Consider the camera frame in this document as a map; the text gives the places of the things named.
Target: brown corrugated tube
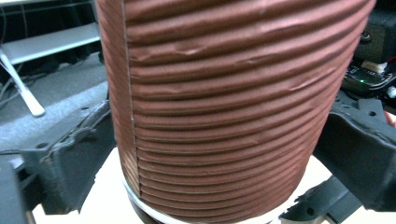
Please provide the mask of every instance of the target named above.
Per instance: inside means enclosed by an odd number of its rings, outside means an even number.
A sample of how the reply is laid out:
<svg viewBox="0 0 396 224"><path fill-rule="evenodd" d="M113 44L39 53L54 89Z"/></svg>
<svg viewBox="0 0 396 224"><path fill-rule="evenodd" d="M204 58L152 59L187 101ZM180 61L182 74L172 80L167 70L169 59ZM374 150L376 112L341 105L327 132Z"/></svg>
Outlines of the brown corrugated tube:
<svg viewBox="0 0 396 224"><path fill-rule="evenodd" d="M285 202L374 3L98 0L134 194L190 222L246 220Z"/></svg>

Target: black machine frame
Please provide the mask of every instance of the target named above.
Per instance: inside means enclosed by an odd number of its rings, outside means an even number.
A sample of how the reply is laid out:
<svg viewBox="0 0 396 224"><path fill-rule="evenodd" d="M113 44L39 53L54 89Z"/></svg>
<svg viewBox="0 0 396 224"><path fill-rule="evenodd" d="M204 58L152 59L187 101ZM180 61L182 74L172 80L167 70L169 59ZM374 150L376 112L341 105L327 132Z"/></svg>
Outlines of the black machine frame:
<svg viewBox="0 0 396 224"><path fill-rule="evenodd" d="M34 223L31 211L40 203L50 215L79 210L115 145L103 101L75 111L28 146L2 151L0 223ZM341 223L361 205L396 211L396 132L380 102L355 101L340 91L314 156L334 176L299 197L282 219Z"/></svg>

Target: black plastic part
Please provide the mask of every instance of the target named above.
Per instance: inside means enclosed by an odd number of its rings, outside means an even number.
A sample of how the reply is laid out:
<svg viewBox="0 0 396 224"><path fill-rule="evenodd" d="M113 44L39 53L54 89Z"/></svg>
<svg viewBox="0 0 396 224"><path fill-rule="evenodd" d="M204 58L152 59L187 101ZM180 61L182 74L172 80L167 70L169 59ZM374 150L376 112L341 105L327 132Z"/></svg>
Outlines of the black plastic part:
<svg viewBox="0 0 396 224"><path fill-rule="evenodd" d="M359 99L358 100L359 111L381 121L387 123L385 119L384 109L380 100L376 99Z"/></svg>
<svg viewBox="0 0 396 224"><path fill-rule="evenodd" d="M282 218L306 222L327 217L334 223L341 223L361 207L361 202L334 176L310 189L296 201L298 203Z"/></svg>
<svg viewBox="0 0 396 224"><path fill-rule="evenodd" d="M365 208L396 211L396 131L342 92L314 155Z"/></svg>
<svg viewBox="0 0 396 224"><path fill-rule="evenodd" d="M23 195L23 187L15 169L0 158L0 223L34 223Z"/></svg>
<svg viewBox="0 0 396 224"><path fill-rule="evenodd" d="M95 175L116 145L108 101L88 105L55 124L22 149L23 173L35 182L21 181L29 209L42 203L48 215L80 210Z"/></svg>

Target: gray floor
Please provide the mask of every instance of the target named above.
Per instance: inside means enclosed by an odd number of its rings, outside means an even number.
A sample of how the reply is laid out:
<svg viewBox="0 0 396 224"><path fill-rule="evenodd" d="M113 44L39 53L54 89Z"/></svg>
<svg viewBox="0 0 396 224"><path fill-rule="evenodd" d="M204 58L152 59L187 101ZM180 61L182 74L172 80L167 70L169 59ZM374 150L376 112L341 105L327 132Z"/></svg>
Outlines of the gray floor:
<svg viewBox="0 0 396 224"><path fill-rule="evenodd" d="M62 64L29 89L46 114L33 117L20 96L1 108L0 150L19 149L73 111L106 99L106 69L95 53L82 63Z"/></svg>

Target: ribbed fabric cover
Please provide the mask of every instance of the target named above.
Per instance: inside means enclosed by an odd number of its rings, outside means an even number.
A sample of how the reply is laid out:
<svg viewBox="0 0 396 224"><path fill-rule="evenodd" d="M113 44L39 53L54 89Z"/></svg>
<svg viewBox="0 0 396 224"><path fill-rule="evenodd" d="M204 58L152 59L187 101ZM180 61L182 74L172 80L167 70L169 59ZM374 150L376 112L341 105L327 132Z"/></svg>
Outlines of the ribbed fabric cover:
<svg viewBox="0 0 396 224"><path fill-rule="evenodd" d="M192 222L245 220L285 202L374 2L98 0L135 194Z"/></svg>

